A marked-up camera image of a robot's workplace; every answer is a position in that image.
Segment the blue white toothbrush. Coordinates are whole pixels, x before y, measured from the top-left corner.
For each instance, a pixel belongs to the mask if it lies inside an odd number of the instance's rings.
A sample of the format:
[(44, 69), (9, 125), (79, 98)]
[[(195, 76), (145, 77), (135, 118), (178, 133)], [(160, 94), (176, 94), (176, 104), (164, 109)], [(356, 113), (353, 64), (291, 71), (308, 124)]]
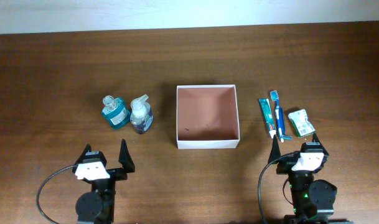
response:
[(279, 104), (278, 92), (276, 90), (271, 91), (270, 97), (271, 97), (272, 101), (274, 101), (276, 103), (274, 111), (275, 111), (276, 121), (277, 121), (277, 126), (278, 126), (279, 139), (281, 142), (284, 142), (283, 136), (284, 136), (285, 127), (284, 127), (284, 120), (283, 120), (283, 110)]

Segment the teal toothpaste tube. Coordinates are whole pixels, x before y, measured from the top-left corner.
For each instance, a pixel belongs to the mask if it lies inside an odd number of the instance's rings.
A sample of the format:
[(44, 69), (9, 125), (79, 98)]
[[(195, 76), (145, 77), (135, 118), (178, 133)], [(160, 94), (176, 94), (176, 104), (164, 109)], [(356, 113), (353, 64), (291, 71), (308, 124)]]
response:
[(260, 98), (258, 101), (261, 106), (261, 110), (263, 112), (264, 120), (266, 122), (269, 135), (271, 138), (274, 138), (274, 136), (276, 135), (276, 128), (275, 128), (275, 123), (274, 123), (269, 99)]

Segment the blue disposable razor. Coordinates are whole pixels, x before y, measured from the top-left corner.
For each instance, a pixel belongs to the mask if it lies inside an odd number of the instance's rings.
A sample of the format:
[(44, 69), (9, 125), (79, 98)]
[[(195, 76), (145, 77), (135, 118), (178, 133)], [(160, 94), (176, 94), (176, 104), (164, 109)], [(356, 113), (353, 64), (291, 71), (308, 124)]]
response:
[(286, 135), (286, 127), (284, 122), (284, 112), (283, 109), (279, 109), (279, 117), (280, 117), (280, 124), (281, 124), (281, 130), (282, 130), (282, 138), (284, 140), (291, 140), (292, 136)]

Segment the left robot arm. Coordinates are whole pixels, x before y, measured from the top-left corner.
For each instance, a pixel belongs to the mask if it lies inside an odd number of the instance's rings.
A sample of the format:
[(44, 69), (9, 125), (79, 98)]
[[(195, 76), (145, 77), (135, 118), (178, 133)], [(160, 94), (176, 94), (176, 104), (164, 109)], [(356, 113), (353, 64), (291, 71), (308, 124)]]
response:
[(115, 211), (115, 185), (127, 180), (135, 171), (126, 141), (121, 140), (118, 162), (121, 167), (108, 169), (106, 157), (101, 151), (92, 151), (87, 144), (73, 165), (78, 180), (91, 185), (91, 190), (80, 196), (75, 205), (78, 223), (113, 223)]

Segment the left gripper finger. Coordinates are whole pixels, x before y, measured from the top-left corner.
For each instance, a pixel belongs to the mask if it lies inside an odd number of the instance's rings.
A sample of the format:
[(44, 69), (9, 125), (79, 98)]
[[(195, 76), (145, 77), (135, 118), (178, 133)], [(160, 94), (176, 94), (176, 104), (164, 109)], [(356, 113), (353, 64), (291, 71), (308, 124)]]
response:
[(122, 168), (126, 173), (135, 172), (135, 165), (129, 154), (125, 139), (122, 139), (121, 141), (118, 162), (122, 165)]
[(83, 150), (83, 152), (80, 154), (78, 159), (75, 162), (75, 165), (81, 164), (83, 160), (85, 159), (86, 153), (91, 152), (91, 146), (87, 144)]

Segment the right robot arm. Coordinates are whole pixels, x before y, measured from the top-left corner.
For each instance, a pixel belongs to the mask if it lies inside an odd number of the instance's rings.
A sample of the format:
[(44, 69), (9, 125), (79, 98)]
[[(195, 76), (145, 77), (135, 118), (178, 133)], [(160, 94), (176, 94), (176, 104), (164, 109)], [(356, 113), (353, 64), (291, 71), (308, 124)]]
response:
[(298, 151), (282, 155), (278, 138), (273, 135), (273, 143), (267, 169), (276, 165), (278, 175), (287, 175), (291, 191), (294, 213), (285, 215), (283, 223), (350, 223), (350, 220), (331, 220), (337, 187), (326, 180), (316, 180), (314, 174), (323, 169), (329, 153), (316, 134), (311, 142), (302, 144)]

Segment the green white soap packet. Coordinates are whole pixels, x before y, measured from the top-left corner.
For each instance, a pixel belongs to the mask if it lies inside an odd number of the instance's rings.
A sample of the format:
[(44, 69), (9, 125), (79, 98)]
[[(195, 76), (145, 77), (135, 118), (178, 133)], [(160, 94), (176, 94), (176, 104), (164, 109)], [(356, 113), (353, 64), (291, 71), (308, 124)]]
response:
[(315, 133), (316, 130), (309, 122), (306, 110), (302, 109), (289, 113), (288, 118), (294, 126), (299, 138)]

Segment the purple foam soap pump bottle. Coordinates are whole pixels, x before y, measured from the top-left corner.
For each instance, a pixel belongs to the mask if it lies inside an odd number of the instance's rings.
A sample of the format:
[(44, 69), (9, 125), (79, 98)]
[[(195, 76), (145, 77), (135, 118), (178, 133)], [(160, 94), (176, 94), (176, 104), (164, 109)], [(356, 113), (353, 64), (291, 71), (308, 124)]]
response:
[(143, 95), (131, 102), (130, 122), (138, 134), (144, 134), (151, 127), (154, 120), (151, 105), (147, 102), (147, 95)]

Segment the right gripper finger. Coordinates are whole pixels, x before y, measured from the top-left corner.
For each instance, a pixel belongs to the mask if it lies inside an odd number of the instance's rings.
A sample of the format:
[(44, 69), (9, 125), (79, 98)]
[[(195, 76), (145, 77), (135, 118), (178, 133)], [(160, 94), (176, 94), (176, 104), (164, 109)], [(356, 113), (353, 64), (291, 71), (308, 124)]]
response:
[(325, 155), (329, 155), (329, 153), (327, 152), (327, 150), (325, 149), (325, 147), (322, 145), (322, 143), (320, 142), (319, 138), (317, 137), (317, 134), (314, 133), (312, 135), (312, 142), (314, 143), (315, 146), (317, 146), (318, 148), (322, 149), (322, 152), (325, 154)]
[(277, 135), (273, 136), (272, 148), (268, 158), (268, 164), (276, 164), (281, 157), (279, 141)]

